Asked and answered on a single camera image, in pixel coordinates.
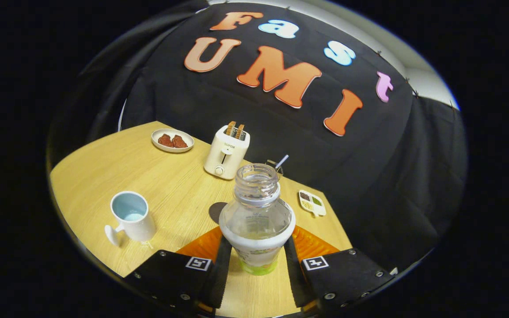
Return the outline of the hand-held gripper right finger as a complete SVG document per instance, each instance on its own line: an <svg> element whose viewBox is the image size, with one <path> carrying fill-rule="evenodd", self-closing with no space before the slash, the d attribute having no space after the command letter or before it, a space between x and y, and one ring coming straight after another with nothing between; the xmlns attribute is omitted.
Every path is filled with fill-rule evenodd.
<svg viewBox="0 0 509 318"><path fill-rule="evenodd" d="M303 315L345 314L395 278L357 248L340 250L299 226L284 250L295 306Z"/></svg>

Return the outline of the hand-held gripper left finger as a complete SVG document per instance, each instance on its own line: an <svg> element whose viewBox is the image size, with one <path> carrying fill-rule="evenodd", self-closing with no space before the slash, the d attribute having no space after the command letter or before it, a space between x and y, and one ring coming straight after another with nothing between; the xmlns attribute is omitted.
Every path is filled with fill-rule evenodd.
<svg viewBox="0 0 509 318"><path fill-rule="evenodd" d="M214 315L224 297L231 253L216 226L176 252L154 252L125 283L174 314Z"/></svg>

